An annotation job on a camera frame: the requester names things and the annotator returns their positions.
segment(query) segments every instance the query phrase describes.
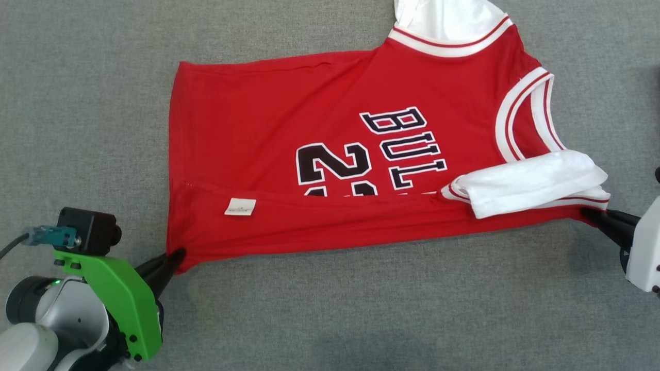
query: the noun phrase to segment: white fabric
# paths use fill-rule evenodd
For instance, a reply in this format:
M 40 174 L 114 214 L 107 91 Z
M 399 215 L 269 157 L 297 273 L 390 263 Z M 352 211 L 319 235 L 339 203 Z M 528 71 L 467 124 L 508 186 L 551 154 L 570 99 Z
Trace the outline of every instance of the white fabric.
M 477 170 L 448 187 L 483 219 L 535 207 L 607 201 L 609 194 L 599 187 L 606 179 L 607 174 L 589 156 L 563 150 Z M 451 194 L 448 189 L 442 193 Z
M 505 16 L 486 0 L 395 0 L 400 27 L 440 44 L 466 44 L 491 32 Z

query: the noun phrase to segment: red fabric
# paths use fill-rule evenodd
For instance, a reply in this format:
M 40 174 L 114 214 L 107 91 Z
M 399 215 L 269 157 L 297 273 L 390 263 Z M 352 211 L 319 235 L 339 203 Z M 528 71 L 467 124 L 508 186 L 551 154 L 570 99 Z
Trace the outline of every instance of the red fabric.
M 353 248 L 580 219 L 568 206 L 477 220 L 466 203 L 437 194 L 462 174 L 504 163 L 495 142 L 500 102 L 539 67 L 510 27 L 476 55 L 440 58 L 392 39 L 372 51 L 323 53 L 240 65 L 182 63 L 170 112 L 170 212 L 167 249 L 187 250 L 180 273 L 204 261 L 249 254 Z M 415 107 L 426 126 L 377 134 L 360 118 Z M 516 139 L 533 130 L 515 123 Z M 388 160 L 381 142 L 431 132 L 441 153 Z M 297 150 L 323 143 L 347 165 L 345 145 L 368 150 L 371 170 L 299 184 Z M 397 147 L 398 151 L 425 144 Z M 547 152 L 531 139 L 525 152 Z M 391 168 L 444 159 L 446 170 L 403 177 Z M 378 195 L 352 195 L 369 182 Z M 327 197 L 304 195 L 325 186 Z M 255 199 L 251 216 L 226 216 L 231 198 Z

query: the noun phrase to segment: black cable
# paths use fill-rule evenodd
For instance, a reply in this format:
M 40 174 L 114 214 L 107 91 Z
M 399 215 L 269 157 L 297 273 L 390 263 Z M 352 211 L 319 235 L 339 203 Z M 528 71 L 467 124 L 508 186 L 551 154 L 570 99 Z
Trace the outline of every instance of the black cable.
M 2 249 L 2 251 L 0 251 L 0 259 L 4 258 L 5 255 L 7 255 L 7 253 L 9 253 L 11 251 L 11 249 L 16 247 L 16 245 L 18 245 L 19 243 L 27 240 L 28 237 L 30 237 L 29 233 L 21 234 L 18 238 L 16 238 L 12 242 L 9 242 L 9 245 L 7 245 L 6 248 L 4 248 L 4 249 Z

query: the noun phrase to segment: armhole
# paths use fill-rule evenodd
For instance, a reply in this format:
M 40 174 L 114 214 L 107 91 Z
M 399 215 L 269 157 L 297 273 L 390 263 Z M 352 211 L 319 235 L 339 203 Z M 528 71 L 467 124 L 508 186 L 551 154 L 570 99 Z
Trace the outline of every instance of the armhole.
M 566 149 L 555 132 L 550 114 L 553 81 L 553 74 L 537 67 L 502 100 L 495 123 L 495 138 L 506 162 Z

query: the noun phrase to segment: white label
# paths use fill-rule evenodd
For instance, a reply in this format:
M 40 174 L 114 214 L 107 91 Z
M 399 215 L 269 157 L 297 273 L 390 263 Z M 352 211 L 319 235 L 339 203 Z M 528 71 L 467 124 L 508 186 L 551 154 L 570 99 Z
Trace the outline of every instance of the white label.
M 255 199 L 235 199 L 229 201 L 229 207 L 224 212 L 225 215 L 242 215 L 250 216 L 254 210 L 254 205 L 257 203 Z

